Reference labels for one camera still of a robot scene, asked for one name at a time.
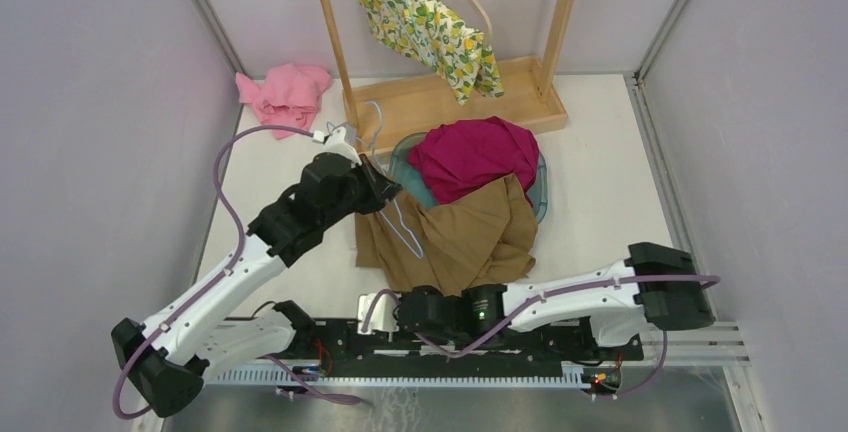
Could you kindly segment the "magenta cloth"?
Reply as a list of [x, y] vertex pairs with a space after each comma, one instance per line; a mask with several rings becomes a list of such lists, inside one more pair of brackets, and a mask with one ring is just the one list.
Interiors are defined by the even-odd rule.
[[524, 192], [536, 183], [540, 148], [534, 134], [499, 117], [460, 120], [429, 131], [408, 163], [440, 204], [455, 202], [514, 175]]

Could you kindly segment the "wooden clothes rack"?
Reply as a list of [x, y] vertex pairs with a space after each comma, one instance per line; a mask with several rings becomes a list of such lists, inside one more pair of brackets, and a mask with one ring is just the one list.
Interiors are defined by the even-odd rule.
[[544, 55], [500, 61], [504, 97], [475, 95], [457, 103], [434, 74], [354, 87], [348, 74], [331, 0], [320, 0], [332, 45], [345, 117], [359, 132], [377, 134], [376, 152], [389, 153], [407, 136], [463, 119], [498, 116], [535, 134], [560, 130], [568, 114], [553, 85], [575, 0], [557, 0]]

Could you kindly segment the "brown skirt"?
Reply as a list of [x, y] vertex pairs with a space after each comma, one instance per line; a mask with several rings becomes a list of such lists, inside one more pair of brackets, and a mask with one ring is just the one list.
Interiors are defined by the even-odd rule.
[[536, 264], [538, 224], [514, 175], [430, 209], [403, 191], [382, 211], [354, 220], [355, 264], [382, 270], [396, 292], [430, 286], [460, 296], [522, 279]]

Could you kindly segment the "yellow patterned cloth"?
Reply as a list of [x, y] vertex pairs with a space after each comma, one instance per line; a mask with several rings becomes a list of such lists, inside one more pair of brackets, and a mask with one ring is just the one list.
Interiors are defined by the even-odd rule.
[[474, 92], [504, 95], [493, 46], [486, 33], [442, 0], [360, 0], [372, 37], [429, 68], [445, 81], [458, 104]]

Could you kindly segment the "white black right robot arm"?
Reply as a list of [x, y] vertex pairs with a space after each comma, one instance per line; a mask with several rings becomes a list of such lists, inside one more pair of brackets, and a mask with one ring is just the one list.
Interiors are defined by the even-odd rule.
[[687, 331], [715, 322], [707, 289], [720, 281], [695, 268], [692, 254], [651, 242], [628, 256], [566, 279], [476, 286], [459, 296], [418, 287], [397, 303], [400, 329], [431, 343], [451, 342], [452, 356], [506, 345], [556, 322], [585, 319], [580, 352], [602, 360], [649, 327]]

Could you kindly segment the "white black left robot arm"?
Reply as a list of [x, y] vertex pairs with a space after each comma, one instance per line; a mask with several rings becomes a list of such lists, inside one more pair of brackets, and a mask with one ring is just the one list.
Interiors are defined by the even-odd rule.
[[382, 211], [402, 191], [363, 155], [316, 155], [297, 183], [265, 206], [236, 248], [170, 305], [142, 322], [124, 318], [110, 336], [121, 369], [112, 405], [122, 419], [120, 394], [131, 382], [146, 401], [144, 413], [175, 415], [205, 382], [263, 355], [307, 356], [314, 331], [280, 311], [219, 331], [253, 292], [319, 246], [325, 232], [352, 214]]

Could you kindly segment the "teal plastic basket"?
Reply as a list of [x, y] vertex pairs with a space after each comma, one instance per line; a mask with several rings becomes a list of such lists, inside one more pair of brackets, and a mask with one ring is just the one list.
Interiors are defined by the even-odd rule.
[[[422, 142], [425, 137], [426, 133], [421, 132], [402, 139], [391, 153], [388, 172], [426, 209], [430, 209], [437, 206], [439, 202], [425, 184], [421, 173], [408, 161], [412, 148]], [[539, 154], [536, 181], [527, 195], [535, 218], [538, 223], [541, 223], [549, 208], [547, 163], [542, 153]]]

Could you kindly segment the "pink crumpled cloth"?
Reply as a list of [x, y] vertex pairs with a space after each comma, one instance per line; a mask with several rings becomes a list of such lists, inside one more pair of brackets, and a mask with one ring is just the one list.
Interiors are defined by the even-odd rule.
[[237, 72], [235, 83], [240, 103], [253, 111], [275, 139], [282, 140], [298, 131], [310, 133], [333, 78], [322, 67], [288, 63], [269, 69], [261, 83]]

